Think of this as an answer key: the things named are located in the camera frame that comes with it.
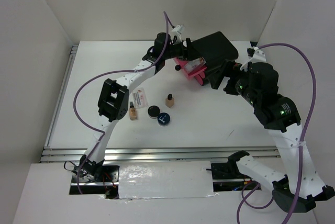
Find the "pink top drawer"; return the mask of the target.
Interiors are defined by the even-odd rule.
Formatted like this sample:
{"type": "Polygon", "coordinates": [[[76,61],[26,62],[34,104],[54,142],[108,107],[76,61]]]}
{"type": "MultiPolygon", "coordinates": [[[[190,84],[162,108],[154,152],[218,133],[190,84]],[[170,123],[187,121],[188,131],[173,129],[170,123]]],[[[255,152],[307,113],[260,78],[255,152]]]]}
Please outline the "pink top drawer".
{"type": "Polygon", "coordinates": [[[195,76],[197,74],[202,74],[203,75],[203,78],[205,78],[205,71],[207,69],[207,66],[206,64],[204,64],[201,68],[199,68],[198,70],[194,71],[194,72],[191,72],[191,73],[187,73],[185,70],[184,70],[184,65],[188,62],[188,61],[181,61],[177,58],[174,58],[174,61],[177,65],[179,65],[181,67],[181,70],[183,71],[183,73],[185,74],[186,78],[187,79],[191,79],[191,78],[195,78],[195,76]]]}

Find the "floral clear makeup box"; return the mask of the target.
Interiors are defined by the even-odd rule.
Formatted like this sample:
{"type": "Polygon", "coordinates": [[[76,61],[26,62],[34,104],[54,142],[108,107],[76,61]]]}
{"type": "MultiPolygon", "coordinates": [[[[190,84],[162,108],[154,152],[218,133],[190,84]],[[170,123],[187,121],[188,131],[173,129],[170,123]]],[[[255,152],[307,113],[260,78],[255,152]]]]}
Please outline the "floral clear makeup box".
{"type": "Polygon", "coordinates": [[[201,68],[205,63],[206,61],[204,60],[204,58],[197,58],[195,60],[188,61],[184,65],[184,70],[187,73],[191,73],[201,68]]]}

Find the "black drawer organizer case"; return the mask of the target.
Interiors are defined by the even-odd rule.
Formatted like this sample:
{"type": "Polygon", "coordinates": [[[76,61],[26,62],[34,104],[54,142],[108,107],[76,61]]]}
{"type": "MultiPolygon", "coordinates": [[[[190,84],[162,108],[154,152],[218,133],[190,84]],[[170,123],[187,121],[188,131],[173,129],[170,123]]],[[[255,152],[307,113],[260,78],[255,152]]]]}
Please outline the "black drawer organizer case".
{"type": "Polygon", "coordinates": [[[210,83],[209,77],[215,73],[225,61],[235,61],[238,56],[236,47],[218,31],[192,42],[193,47],[206,61],[206,83],[210,83]]]}

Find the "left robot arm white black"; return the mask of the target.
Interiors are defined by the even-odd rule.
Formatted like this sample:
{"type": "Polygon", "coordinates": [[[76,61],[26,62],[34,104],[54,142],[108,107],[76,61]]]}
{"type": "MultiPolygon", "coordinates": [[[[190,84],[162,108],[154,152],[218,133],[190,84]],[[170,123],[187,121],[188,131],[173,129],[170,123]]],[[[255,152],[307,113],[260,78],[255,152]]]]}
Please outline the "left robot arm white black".
{"type": "Polygon", "coordinates": [[[86,81],[76,92],[73,99],[73,110],[77,119],[86,127],[95,131],[93,144],[82,155],[77,173],[83,173],[90,181],[99,181],[103,176],[105,150],[117,122],[124,118],[128,111],[129,94],[139,85],[154,77],[168,59],[195,60],[202,55],[195,49],[193,42],[172,39],[167,32],[159,33],[147,53],[139,64],[131,70],[121,70],[121,77],[112,80],[106,79],[103,83],[97,106],[100,121],[99,127],[86,123],[79,115],[76,107],[80,92],[85,86],[98,77],[86,81]]]}

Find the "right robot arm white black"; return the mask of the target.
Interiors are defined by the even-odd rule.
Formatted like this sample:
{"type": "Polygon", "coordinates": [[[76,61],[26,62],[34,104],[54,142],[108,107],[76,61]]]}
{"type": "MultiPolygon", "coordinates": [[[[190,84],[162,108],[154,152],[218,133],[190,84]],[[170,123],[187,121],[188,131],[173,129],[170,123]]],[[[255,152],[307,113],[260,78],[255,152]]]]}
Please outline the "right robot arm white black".
{"type": "Polygon", "coordinates": [[[318,201],[331,199],[334,189],[319,177],[306,145],[300,141],[303,128],[297,107],[290,98],[278,93],[279,74],[270,64],[248,63],[246,70],[241,66],[224,61],[210,84],[217,89],[223,78],[228,78],[224,91],[242,96],[253,107],[254,115],[273,138],[286,172],[276,172],[248,152],[238,151],[228,157],[228,173],[236,178],[246,175],[259,182],[284,212],[289,212],[297,182],[301,182],[294,212],[309,212],[318,201]]]}

